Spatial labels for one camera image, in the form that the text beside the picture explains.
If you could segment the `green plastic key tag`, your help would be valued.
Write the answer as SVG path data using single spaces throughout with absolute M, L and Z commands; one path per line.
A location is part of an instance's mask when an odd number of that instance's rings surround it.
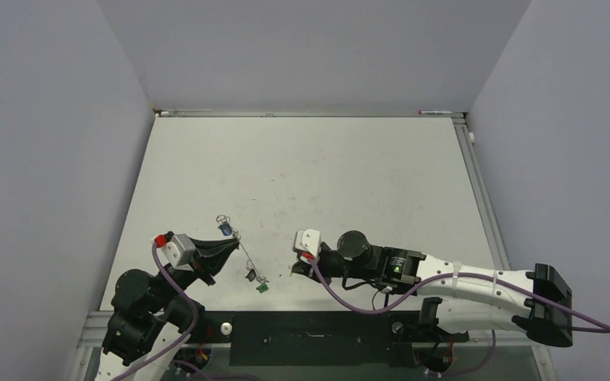
M 263 294 L 263 293 L 265 293 L 265 292 L 267 292 L 267 291 L 269 290 L 269 286 L 268 286 L 268 284 L 267 284 L 267 283 L 260 283 L 260 284 L 257 286 L 256 290 L 257 290 L 259 293 Z

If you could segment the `blue plastic key tag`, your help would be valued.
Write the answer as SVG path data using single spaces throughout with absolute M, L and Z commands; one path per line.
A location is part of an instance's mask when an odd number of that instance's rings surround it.
M 220 223 L 218 229 L 224 237 L 232 237 L 234 235 L 234 230 L 227 221 Z

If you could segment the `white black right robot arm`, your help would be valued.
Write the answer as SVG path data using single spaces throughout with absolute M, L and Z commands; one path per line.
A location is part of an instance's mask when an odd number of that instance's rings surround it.
M 442 260 L 424 252 L 377 246 L 365 234 L 344 233 L 330 248 L 314 229 L 299 229 L 292 270 L 346 291 L 371 286 L 403 302 L 420 296 L 417 329 L 428 340 L 470 330 L 521 332 L 557 348 L 573 344 L 572 290 L 548 264 L 504 271 Z

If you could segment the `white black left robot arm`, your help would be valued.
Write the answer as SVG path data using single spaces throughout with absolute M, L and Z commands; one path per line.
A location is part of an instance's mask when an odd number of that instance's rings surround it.
M 174 232 L 155 236 L 151 255 L 156 274 L 130 269 L 115 284 L 95 378 L 158 380 L 188 341 L 225 340 L 231 325 L 210 319 L 186 289 L 197 281 L 214 285 L 239 246 L 236 238 L 200 241 Z

